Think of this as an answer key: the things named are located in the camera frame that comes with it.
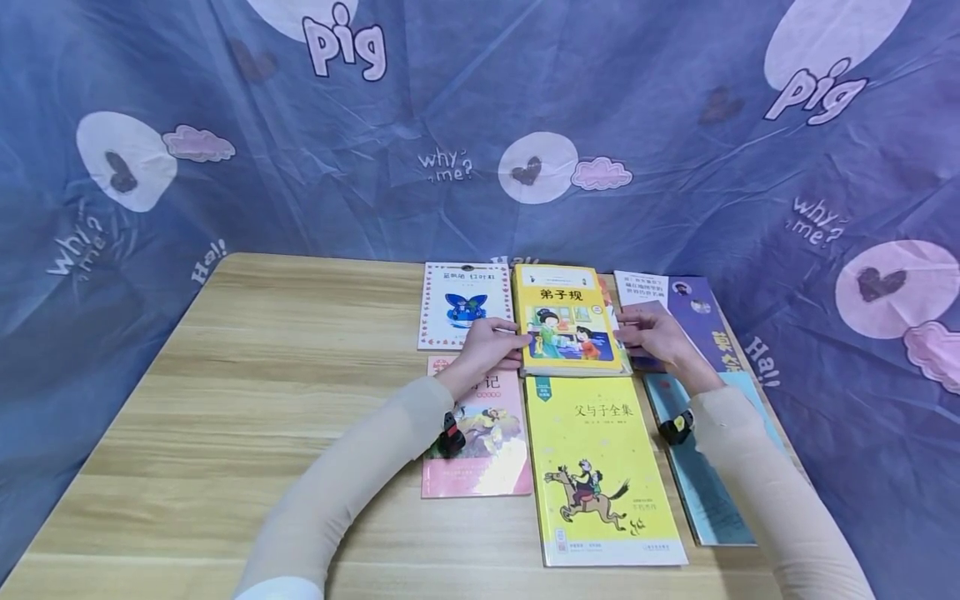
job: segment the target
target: children's book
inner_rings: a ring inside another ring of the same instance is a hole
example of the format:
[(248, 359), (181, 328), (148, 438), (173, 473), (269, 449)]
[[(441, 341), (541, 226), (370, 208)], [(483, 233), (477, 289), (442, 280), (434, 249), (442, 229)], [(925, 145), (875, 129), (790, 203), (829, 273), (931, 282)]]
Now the children's book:
[[(694, 347), (718, 372), (741, 372), (743, 365), (733, 348), (716, 298), (706, 277), (673, 277), (614, 271), (616, 290), (624, 311), (640, 307), (666, 311), (677, 319)], [(631, 349), (634, 367), (662, 372), (663, 364), (639, 348)]]
[[(616, 308), (613, 307), (613, 298), (610, 296), (610, 290), (607, 289), (607, 281), (602, 277), (598, 277), (597, 281), (600, 282), (600, 291), (603, 293), (603, 303), (604, 307), (607, 309), (607, 318), (610, 320), (610, 329), (612, 331), (617, 331), (620, 328), (620, 324), (616, 321)], [(623, 368), (624, 372), (633, 372), (634, 368), (630, 360), (630, 352), (626, 347), (617, 340), (613, 338), (613, 342), (616, 344), (616, 354), (620, 357), (620, 365)]]
[(514, 319), (509, 266), (426, 263), (418, 350), (458, 350), (470, 325), (485, 317)]
[(687, 564), (634, 380), (525, 385), (544, 564)]
[[(427, 374), (442, 371), (452, 356), (430, 356)], [(454, 409), (467, 445), (445, 459), (436, 445), (423, 455), (420, 496), (526, 495), (533, 491), (527, 426), (516, 371), (492, 371)]]
[[(720, 377), (750, 399), (763, 416), (770, 439), (785, 453), (783, 441), (760, 401), (751, 375), (748, 372), (721, 372)], [(643, 376), (643, 382), (659, 422), (671, 420), (687, 409), (690, 397), (673, 376), (648, 373)], [(720, 476), (697, 451), (696, 437), (694, 422), (693, 433), (682, 444), (669, 446), (670, 464), (694, 537), (703, 546), (756, 545)]]
[(533, 336), (523, 375), (629, 375), (617, 352), (597, 274), (584, 267), (516, 265), (516, 317)]

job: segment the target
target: pink circle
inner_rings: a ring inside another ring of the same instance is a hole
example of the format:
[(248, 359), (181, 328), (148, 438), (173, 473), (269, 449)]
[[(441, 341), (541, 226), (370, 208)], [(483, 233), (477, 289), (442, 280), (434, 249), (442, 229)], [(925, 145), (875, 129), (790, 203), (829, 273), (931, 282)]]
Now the pink circle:
[(919, 240), (873, 246), (851, 260), (836, 283), (840, 317), (868, 338), (899, 338), (932, 321), (960, 293), (960, 266), (950, 252)]

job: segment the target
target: butterfly illustration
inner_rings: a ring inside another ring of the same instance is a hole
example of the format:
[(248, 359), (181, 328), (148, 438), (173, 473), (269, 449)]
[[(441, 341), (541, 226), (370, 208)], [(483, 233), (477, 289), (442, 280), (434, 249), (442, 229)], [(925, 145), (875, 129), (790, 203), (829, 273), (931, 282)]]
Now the butterfly illustration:
[(487, 311), (482, 308), (483, 303), (487, 301), (486, 294), (474, 296), (469, 300), (458, 294), (447, 294), (445, 298), (453, 307), (446, 311), (446, 317), (454, 327), (469, 329), (471, 323), (487, 316)]

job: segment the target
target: wood grain surface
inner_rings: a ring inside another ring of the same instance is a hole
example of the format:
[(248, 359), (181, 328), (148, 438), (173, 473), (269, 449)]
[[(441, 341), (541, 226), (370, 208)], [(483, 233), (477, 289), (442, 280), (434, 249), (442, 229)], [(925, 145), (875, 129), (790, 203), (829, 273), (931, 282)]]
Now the wood grain surface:
[[(286, 488), (423, 375), (422, 273), (417, 264), (227, 257), (0, 600), (229, 598)], [(780, 597), (756, 548), (694, 544), (659, 445), (658, 461), (689, 566), (545, 569), (533, 496), (421, 500), (412, 463), (348, 532), (327, 597)]]

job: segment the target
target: person's left hand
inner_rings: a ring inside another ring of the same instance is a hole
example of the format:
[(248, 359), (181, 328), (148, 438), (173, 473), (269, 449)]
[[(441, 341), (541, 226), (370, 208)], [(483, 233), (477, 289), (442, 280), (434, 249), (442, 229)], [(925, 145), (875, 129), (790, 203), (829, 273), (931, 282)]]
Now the person's left hand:
[(470, 326), (464, 349), (457, 360), (482, 373), (491, 369), (519, 369), (520, 349), (530, 344), (530, 335), (516, 335), (519, 325), (491, 317), (478, 319)]
[(450, 366), (435, 375), (454, 398), (483, 381), (493, 369), (519, 369), (520, 349), (533, 337), (517, 335), (516, 323), (503, 319), (478, 319), (470, 326), (464, 348)]

